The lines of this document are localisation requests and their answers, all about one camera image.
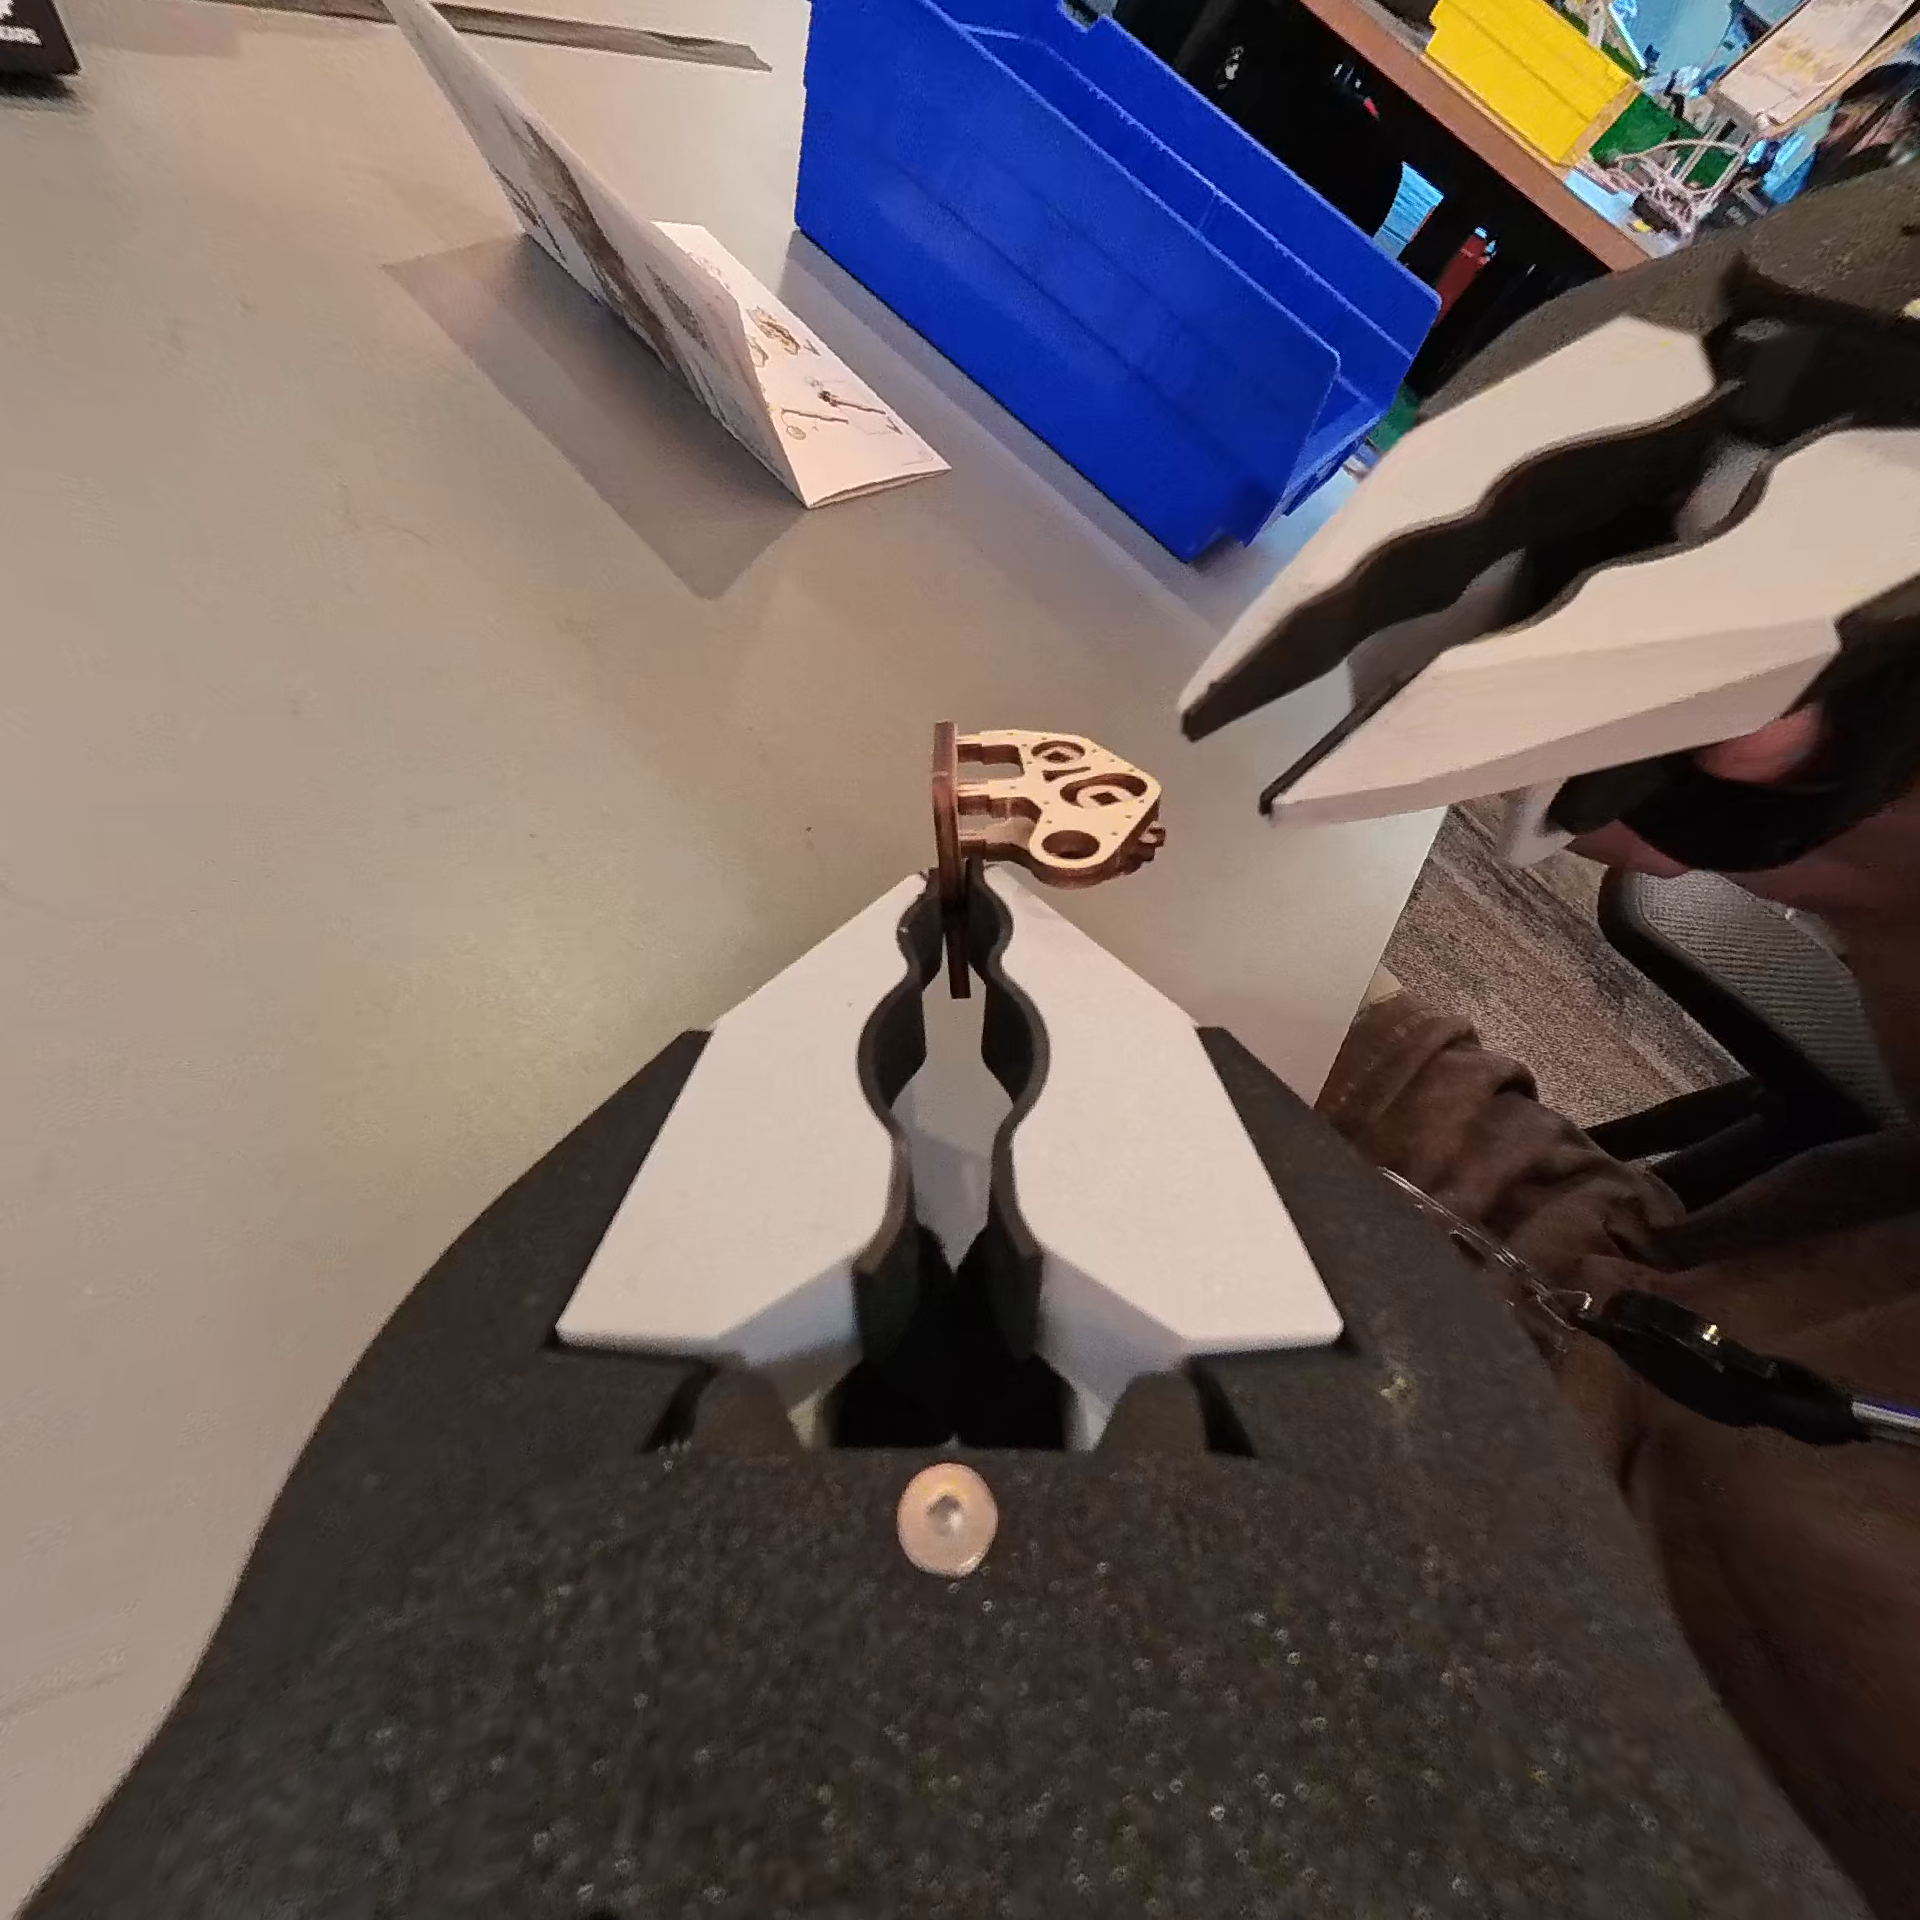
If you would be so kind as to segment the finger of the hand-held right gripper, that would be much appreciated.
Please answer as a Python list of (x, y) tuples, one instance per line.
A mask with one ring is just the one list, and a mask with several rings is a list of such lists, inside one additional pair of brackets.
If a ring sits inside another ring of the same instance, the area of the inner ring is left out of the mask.
[(1324, 679), (1370, 641), (1430, 618), (1514, 546), (1522, 470), (1595, 445), (1625, 451), (1707, 401), (1706, 342), (1610, 319), (1441, 415), (1419, 421), (1357, 483), (1196, 670), (1180, 724), (1200, 740)]
[(1262, 810), (1349, 826), (1560, 783), (1762, 730), (1915, 575), (1917, 451), (1798, 447), (1706, 545), (1595, 571), (1452, 646)]

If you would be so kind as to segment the person's right hand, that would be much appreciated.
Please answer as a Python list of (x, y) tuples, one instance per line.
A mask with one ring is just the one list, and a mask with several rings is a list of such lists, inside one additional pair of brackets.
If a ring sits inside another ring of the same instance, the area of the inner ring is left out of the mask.
[[(1696, 755), (1696, 765), (1733, 783), (1782, 783), (1821, 748), (1816, 709), (1792, 710), (1755, 733)], [(1824, 922), (1837, 949), (1907, 950), (1917, 937), (1917, 801), (1915, 787), (1829, 846), (1772, 871), (1730, 871), (1734, 884)]]

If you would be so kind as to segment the dark flat strip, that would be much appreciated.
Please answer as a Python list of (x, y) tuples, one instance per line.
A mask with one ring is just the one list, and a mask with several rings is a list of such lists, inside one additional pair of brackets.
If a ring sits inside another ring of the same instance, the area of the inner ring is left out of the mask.
[(537, 17), (502, 6), (452, 3), (420, 3), (416, 6), (438, 14), (464, 36), (552, 46), (570, 52), (701, 65), (744, 73), (769, 73), (773, 69), (754, 47), (731, 39), (624, 27), (573, 17)]

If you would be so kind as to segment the blue plastic storage bin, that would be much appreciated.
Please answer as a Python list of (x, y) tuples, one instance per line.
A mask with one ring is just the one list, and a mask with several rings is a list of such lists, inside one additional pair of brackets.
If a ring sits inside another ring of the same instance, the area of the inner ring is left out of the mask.
[(1066, 372), (1020, 398), (1003, 355), (949, 356), (1110, 494), (1186, 435), (1268, 509), (1378, 426), (1443, 308), (1310, 178), (1110, 17), (936, 4), (955, 133), (944, 203)]
[(1346, 314), (1072, 4), (811, 4), (795, 221), (1177, 559), (1345, 461)]

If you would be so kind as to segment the small wooden model assembly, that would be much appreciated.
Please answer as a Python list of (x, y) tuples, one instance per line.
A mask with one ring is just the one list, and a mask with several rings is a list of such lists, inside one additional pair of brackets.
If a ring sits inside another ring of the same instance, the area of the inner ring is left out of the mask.
[(1166, 844), (1161, 782), (1066, 732), (932, 730), (929, 802), (949, 990), (970, 996), (973, 878), (1020, 866), (1053, 889), (1084, 891), (1137, 873)]

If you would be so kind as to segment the folded white instruction booklet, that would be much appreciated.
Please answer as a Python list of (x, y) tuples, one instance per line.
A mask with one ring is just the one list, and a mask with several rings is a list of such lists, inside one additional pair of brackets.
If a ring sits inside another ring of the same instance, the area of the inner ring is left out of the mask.
[(802, 507), (947, 474), (822, 339), (707, 229), (642, 220), (430, 4), (388, 17), (520, 230), (682, 382)]

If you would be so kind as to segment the brown wooden shelf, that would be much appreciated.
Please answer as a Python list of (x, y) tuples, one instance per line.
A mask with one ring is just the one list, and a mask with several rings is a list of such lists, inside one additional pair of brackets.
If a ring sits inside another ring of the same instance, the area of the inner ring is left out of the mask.
[[(1427, 122), (1493, 169), (1606, 273), (1636, 268), (1673, 249), (1670, 236), (1650, 230), (1636, 220), (1627, 196), (1618, 191), (1610, 199), (1601, 196), (1601, 183), (1592, 169), (1594, 153), (1574, 167), (1555, 167), (1453, 85), (1427, 57), (1430, 23), (1404, 21), (1389, 6), (1373, 3), (1305, 3), (1302, 9), (1357, 65), (1408, 98)], [(1640, 97), (1641, 86), (1627, 97), (1627, 105)]]

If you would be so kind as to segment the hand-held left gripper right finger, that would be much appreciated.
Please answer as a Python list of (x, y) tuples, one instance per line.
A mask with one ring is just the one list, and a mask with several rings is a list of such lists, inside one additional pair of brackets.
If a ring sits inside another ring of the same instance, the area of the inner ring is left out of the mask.
[(970, 934), (1011, 1099), (997, 1306), (1062, 1386), (1067, 1449), (1138, 1378), (1332, 1349), (1342, 1315), (1186, 1011), (1014, 875), (977, 878)]

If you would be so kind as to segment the grey mesh office chair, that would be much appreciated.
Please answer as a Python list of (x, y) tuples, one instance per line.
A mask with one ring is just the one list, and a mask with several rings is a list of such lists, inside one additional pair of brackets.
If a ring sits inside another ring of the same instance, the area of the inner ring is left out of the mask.
[(1721, 875), (1613, 873), (1598, 925), (1738, 1065), (1724, 1085), (1594, 1131), (1618, 1161), (1654, 1165), (1686, 1206), (1816, 1147), (1904, 1125), (1853, 975), (1816, 918)]

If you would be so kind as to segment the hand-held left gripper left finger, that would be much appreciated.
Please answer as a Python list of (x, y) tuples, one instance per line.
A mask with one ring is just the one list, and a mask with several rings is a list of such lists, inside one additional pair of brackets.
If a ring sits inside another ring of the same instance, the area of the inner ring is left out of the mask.
[(941, 971), (937, 887), (912, 873), (718, 1017), (560, 1343), (733, 1365), (789, 1409), (853, 1399), (858, 1433), (944, 1438), (957, 1290), (898, 1115)]

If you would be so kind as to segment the yellow plastic bin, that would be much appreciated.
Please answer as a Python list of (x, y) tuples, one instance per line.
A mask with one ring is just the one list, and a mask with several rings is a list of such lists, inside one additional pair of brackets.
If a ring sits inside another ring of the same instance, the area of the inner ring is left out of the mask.
[(1560, 169), (1592, 153), (1646, 73), (1604, 4), (1435, 3), (1429, 23), (1427, 57)]

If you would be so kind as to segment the black box with white logo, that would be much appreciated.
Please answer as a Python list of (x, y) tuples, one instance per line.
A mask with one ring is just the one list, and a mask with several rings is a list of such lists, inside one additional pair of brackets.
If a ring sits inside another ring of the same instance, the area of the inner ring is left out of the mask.
[(80, 55), (58, 3), (2, 3), (2, 97), (60, 97)]

